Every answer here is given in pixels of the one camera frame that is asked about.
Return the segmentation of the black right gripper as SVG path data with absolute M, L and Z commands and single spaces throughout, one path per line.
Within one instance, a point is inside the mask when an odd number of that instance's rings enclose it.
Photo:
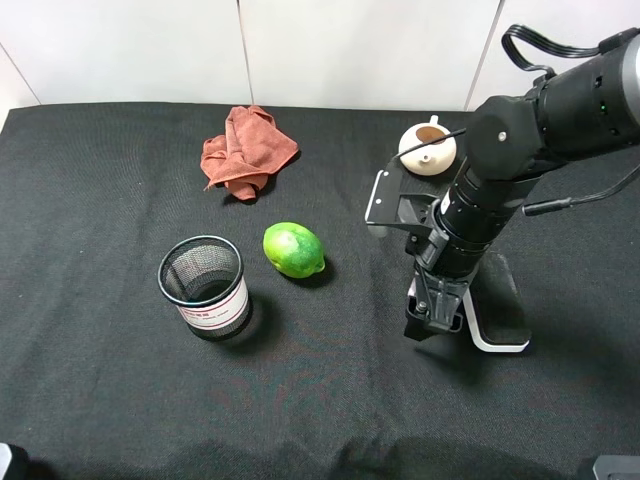
M 405 250 L 414 258 L 414 276 L 405 305 L 405 337 L 424 341 L 461 328 L 463 297 L 489 246 L 439 228 L 426 237 L 409 235 Z

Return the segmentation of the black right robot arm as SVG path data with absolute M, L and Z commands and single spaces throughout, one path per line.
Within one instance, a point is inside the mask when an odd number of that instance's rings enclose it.
M 407 243 L 415 290 L 405 335 L 422 341 L 477 323 L 468 294 L 488 248 L 517 211 L 568 209 L 566 197 L 528 203 L 547 172 L 639 142 L 639 31 L 630 28 L 579 48 L 520 24 L 501 38 L 510 60 L 536 78 L 521 96 L 498 95 L 463 130 L 466 156 L 437 199 L 421 196 L 419 231 Z

